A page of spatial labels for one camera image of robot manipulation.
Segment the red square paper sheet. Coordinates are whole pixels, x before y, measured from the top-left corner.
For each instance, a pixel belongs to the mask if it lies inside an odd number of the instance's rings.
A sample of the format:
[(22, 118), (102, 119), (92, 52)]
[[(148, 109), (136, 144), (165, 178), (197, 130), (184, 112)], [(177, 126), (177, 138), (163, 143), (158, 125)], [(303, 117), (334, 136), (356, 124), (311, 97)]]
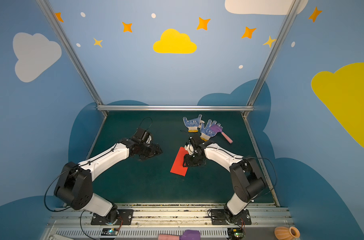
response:
[(175, 161), (173, 163), (173, 166), (170, 170), (170, 173), (185, 177), (188, 167), (184, 167), (183, 162), (184, 162), (184, 156), (187, 154), (188, 151), (185, 148), (180, 147), (178, 154), (175, 158)]

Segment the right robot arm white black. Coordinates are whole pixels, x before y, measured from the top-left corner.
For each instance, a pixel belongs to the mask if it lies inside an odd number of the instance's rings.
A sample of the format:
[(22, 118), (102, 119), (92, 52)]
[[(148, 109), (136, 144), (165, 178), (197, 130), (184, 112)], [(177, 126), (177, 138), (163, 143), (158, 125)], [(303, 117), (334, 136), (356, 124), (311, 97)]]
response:
[(190, 137), (184, 148), (188, 152), (183, 157), (184, 167), (198, 167), (211, 160), (230, 173), (234, 195), (224, 207), (229, 218), (242, 213), (268, 187), (256, 158), (236, 155), (200, 137)]

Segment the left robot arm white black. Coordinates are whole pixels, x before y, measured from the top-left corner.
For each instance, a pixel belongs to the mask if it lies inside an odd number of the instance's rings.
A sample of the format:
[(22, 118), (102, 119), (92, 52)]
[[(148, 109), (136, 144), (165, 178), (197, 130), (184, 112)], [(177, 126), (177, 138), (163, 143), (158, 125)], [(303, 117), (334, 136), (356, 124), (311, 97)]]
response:
[(112, 147), (88, 160), (67, 163), (54, 189), (54, 195), (74, 210), (92, 212), (112, 224), (119, 217), (116, 204), (94, 193), (93, 182), (102, 173), (132, 156), (147, 160), (163, 151), (152, 143), (152, 134), (138, 128), (131, 138), (123, 138)]

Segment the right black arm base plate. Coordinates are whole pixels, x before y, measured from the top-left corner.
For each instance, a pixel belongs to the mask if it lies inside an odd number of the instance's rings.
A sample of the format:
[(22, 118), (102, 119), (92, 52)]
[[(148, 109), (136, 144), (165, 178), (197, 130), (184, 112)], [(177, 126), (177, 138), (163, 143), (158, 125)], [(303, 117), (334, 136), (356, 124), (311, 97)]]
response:
[(251, 216), (249, 211), (242, 210), (239, 214), (233, 215), (229, 210), (225, 209), (209, 209), (208, 217), (211, 219), (212, 225), (251, 225)]

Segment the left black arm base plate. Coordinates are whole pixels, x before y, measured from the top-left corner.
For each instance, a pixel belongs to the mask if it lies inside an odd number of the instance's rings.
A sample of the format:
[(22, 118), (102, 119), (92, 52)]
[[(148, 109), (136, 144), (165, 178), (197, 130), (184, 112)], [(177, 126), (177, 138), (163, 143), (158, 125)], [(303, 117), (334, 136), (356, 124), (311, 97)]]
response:
[(92, 226), (118, 226), (118, 225), (131, 225), (133, 220), (133, 209), (118, 209), (117, 219), (114, 221), (108, 220), (108, 217), (102, 217), (98, 214), (93, 214), (91, 225)]

